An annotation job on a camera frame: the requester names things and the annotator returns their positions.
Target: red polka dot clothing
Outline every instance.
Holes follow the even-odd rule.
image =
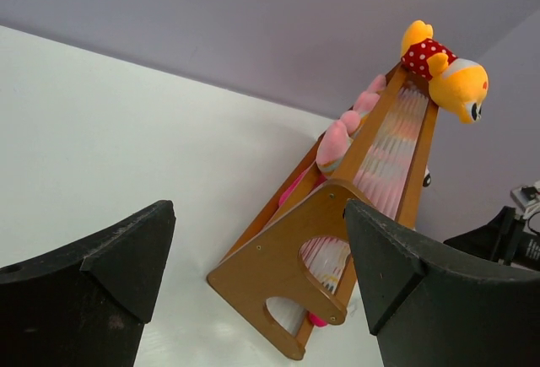
[[[446,46],[441,45],[436,40],[426,38],[418,44],[412,44],[402,56],[402,65],[413,73],[416,73],[427,80],[431,80],[433,76],[429,74],[427,60],[435,53],[445,53],[448,55],[448,64],[450,65],[457,59],[457,56],[452,53]]]

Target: wall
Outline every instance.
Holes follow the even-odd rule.
[[[2,0],[0,24],[328,116],[416,19],[480,57],[540,0]]]
[[[540,180],[540,12],[479,61],[490,77],[481,122],[463,126],[441,113],[418,230],[443,240],[490,221],[510,189]],[[540,229],[538,219],[532,223]]]

